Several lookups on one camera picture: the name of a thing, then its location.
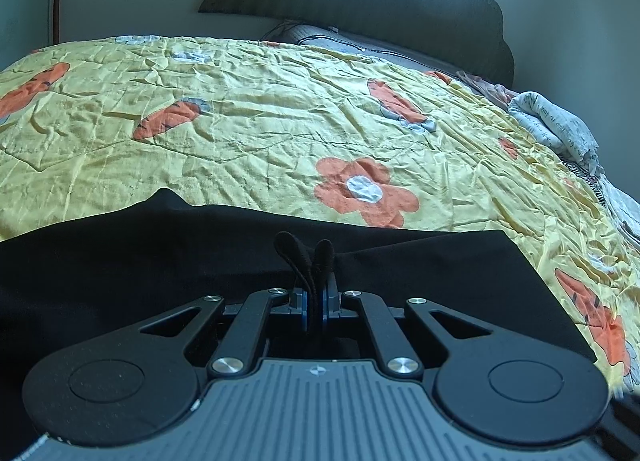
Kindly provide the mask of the black pants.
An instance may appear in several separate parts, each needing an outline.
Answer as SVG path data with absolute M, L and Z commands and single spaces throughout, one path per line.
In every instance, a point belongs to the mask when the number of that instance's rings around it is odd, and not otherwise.
M 167 189 L 111 214 L 44 227 L 1 245 L 1 455 L 35 432 L 22 403 L 27 373 L 60 348 L 217 294 L 318 282 L 421 296 L 590 357 L 541 275 L 500 230 L 443 233 L 361 227 L 220 205 Z

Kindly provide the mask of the grey striped mattress sheet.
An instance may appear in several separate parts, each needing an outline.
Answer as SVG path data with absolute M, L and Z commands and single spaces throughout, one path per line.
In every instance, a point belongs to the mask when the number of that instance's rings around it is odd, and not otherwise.
M 442 72 L 454 78 L 459 78 L 463 73 L 463 70 L 457 66 L 428 54 L 421 54 L 419 51 L 373 38 L 341 32 L 337 28 L 319 28 L 295 21 L 283 21 L 262 36 L 262 39 L 273 43 L 314 46 L 342 54 L 358 54 L 358 56 L 404 66 L 407 69 Z

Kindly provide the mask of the pink cloth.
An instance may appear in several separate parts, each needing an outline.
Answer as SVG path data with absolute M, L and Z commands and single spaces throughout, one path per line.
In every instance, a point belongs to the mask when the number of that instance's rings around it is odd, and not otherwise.
M 457 78 L 503 110 L 508 109 L 512 99 L 518 95 L 516 91 L 506 88 L 506 86 L 487 82 L 484 78 L 471 73 L 458 71 Z

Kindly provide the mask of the yellow floral bed quilt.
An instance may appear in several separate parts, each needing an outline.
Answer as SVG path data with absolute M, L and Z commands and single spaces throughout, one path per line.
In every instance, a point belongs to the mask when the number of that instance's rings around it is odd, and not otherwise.
M 455 80 L 314 47 L 125 35 L 1 74 L 1 236 L 195 205 L 412 230 L 500 229 L 618 391 L 639 389 L 639 251 L 512 117 Z

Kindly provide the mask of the zebra striped cloth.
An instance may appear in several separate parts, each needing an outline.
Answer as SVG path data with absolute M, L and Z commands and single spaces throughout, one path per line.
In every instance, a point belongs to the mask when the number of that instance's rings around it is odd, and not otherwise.
M 599 179 L 596 176 L 590 175 L 585 169 L 582 168 L 579 164 L 573 161 L 566 161 L 565 166 L 578 178 L 585 181 L 588 184 L 588 187 L 594 193 L 598 201 L 605 205 L 605 196 L 603 190 L 600 186 Z

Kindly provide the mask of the white printed folded blanket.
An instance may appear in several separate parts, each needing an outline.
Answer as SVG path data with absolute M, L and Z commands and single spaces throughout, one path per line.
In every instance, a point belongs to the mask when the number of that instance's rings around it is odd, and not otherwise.
M 506 110 L 523 128 L 558 155 L 565 155 L 593 176 L 599 145 L 584 121 L 536 91 L 516 95 Z

